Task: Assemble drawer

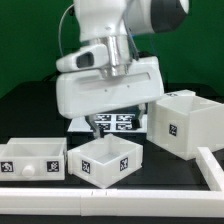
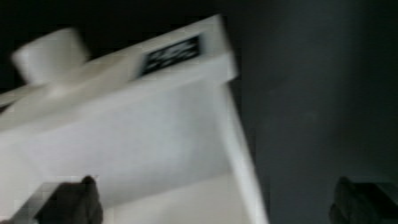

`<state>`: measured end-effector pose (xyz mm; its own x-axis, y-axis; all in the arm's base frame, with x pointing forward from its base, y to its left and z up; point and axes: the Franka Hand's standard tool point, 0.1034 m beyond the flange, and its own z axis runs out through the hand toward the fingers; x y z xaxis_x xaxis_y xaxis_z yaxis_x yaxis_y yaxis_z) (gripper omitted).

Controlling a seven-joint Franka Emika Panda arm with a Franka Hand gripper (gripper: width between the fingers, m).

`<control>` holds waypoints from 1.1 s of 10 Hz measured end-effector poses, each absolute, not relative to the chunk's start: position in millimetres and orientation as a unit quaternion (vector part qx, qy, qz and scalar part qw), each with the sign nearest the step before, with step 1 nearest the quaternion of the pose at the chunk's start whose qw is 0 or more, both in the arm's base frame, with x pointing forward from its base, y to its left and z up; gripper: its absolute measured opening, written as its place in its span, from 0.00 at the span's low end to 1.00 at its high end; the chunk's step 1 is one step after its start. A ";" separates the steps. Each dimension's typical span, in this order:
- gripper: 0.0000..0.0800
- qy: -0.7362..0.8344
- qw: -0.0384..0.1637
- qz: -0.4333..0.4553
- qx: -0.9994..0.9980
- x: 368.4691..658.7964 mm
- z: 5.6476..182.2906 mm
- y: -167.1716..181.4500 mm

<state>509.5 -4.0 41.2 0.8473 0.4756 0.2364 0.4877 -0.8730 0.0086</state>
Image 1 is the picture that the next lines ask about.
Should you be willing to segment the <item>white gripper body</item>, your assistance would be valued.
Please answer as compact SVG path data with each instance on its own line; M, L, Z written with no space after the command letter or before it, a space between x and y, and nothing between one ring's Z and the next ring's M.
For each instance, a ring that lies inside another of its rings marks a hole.
M56 81L59 113L68 119L148 103L164 94L158 58L133 61L125 76L103 78L99 70L62 74Z

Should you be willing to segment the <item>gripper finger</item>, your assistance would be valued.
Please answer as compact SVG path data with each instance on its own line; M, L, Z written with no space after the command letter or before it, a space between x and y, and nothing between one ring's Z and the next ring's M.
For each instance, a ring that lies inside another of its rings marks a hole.
M97 123L95 122L96 116L95 115L88 115L85 117L85 121L88 123L90 128L93 130L93 136L95 139L103 138L104 137L104 131L102 128L100 128Z
M137 111L135 113L134 118L131 120L132 128L137 130L142 127L142 117L146 111L146 104L139 104L137 106Z

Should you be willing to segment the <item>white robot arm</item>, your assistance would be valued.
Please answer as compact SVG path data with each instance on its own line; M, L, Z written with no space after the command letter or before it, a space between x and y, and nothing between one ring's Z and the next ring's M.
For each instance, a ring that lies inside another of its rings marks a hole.
M189 12L189 0L74 0L82 46L56 62L60 114L84 117L96 138L102 130L95 115L137 106L140 127L145 104L164 87L158 58L141 54L133 38L177 29Z

